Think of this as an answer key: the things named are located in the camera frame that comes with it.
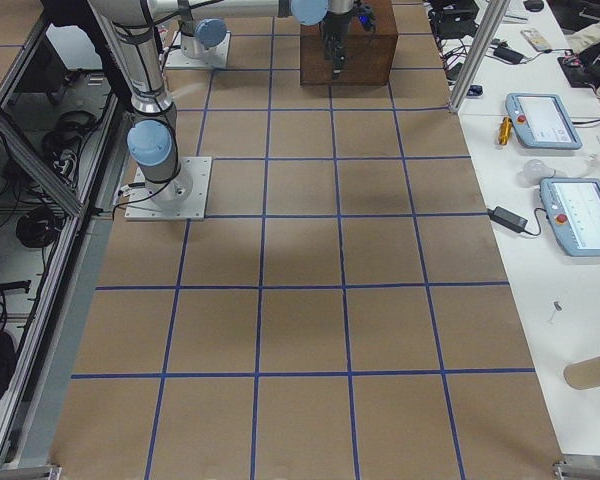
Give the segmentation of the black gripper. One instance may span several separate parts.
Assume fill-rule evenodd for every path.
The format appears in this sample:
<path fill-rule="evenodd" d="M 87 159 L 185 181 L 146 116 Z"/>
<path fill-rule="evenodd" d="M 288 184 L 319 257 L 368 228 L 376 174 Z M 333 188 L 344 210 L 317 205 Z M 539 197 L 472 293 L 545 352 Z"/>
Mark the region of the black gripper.
<path fill-rule="evenodd" d="M 327 14 L 321 22 L 324 59 L 332 59 L 332 79 L 338 79 L 345 65 L 342 40 L 348 33 L 354 0 L 329 0 Z"/>

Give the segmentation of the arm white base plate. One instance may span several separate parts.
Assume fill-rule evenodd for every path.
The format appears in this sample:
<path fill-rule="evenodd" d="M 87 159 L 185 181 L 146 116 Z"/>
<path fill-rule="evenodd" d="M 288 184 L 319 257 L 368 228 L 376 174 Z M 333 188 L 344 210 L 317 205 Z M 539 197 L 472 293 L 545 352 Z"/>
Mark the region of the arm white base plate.
<path fill-rule="evenodd" d="M 231 32 L 218 45 L 205 48 L 194 37 L 185 37 L 185 48 L 181 47 L 181 34 L 172 40 L 168 50 L 165 68 L 167 70 L 213 70 L 225 69 L 229 54 Z"/>
<path fill-rule="evenodd" d="M 130 221 L 176 221 L 205 218 L 211 157 L 180 157 L 180 172 L 164 190 L 149 182 L 130 192 L 124 217 Z"/>

